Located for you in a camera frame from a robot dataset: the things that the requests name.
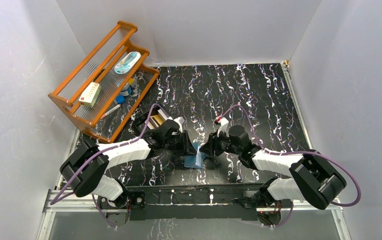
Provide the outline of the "black plastic card box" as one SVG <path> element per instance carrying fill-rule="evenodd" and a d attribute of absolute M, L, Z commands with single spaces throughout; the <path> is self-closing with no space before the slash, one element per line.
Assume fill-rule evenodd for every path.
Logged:
<path fill-rule="evenodd" d="M 136 117 L 131 124 L 131 128 L 135 135 L 138 136 L 144 130 L 144 127 L 146 127 L 145 131 L 154 130 L 171 118 L 171 115 L 163 107 L 155 106 L 152 111 L 148 110 Z"/>

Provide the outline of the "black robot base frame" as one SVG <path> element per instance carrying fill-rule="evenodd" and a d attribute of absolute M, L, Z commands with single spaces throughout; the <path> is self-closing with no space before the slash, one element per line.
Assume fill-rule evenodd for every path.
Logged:
<path fill-rule="evenodd" d="M 257 193 L 261 183 L 231 183 L 206 185 L 157 185 L 130 186 L 128 201 L 118 208 L 101 196 L 76 197 L 71 190 L 61 201 L 51 205 L 58 194 L 49 191 L 44 204 L 45 212 L 97 212 L 114 220 L 117 214 L 125 215 L 127 221 L 152 219 L 240 219 L 261 220 L 265 224 L 278 224 L 285 220 L 290 207 L 293 212 L 315 208 L 306 201 L 282 200 L 264 206 L 260 203 L 243 202 Z"/>

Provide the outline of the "blue card holder wallet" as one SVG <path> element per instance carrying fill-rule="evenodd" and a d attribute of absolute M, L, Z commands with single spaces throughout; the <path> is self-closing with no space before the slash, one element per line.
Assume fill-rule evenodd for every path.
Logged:
<path fill-rule="evenodd" d="M 202 169 L 204 167 L 204 160 L 206 159 L 207 155 L 200 151 L 201 146 L 199 142 L 194 142 L 192 146 L 197 151 L 197 154 L 185 156 L 183 165 L 185 168 Z"/>

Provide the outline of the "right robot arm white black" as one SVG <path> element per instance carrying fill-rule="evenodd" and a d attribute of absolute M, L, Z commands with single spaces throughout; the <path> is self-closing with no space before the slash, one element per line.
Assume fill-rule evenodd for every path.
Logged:
<path fill-rule="evenodd" d="M 281 200 L 300 200 L 324 210 L 347 186 L 345 178 L 316 151 L 268 152 L 252 142 L 241 125 L 232 126 L 227 132 L 218 129 L 211 133 L 200 151 L 212 158 L 235 154 L 247 168 L 286 176 L 270 179 L 260 187 L 256 199 L 267 207 L 274 207 Z"/>

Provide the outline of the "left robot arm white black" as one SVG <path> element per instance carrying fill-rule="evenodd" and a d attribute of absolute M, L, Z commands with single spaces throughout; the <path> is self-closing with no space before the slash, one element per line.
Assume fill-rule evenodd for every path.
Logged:
<path fill-rule="evenodd" d="M 114 207 L 123 208 L 129 200 L 128 190 L 119 180 L 107 176 L 106 171 L 128 162 L 150 159 L 163 151 L 178 157 L 194 157 L 198 153 L 178 119 L 168 119 L 154 129 L 145 129 L 142 135 L 128 141 L 84 142 L 64 161 L 59 171 L 77 197 L 97 195 Z"/>

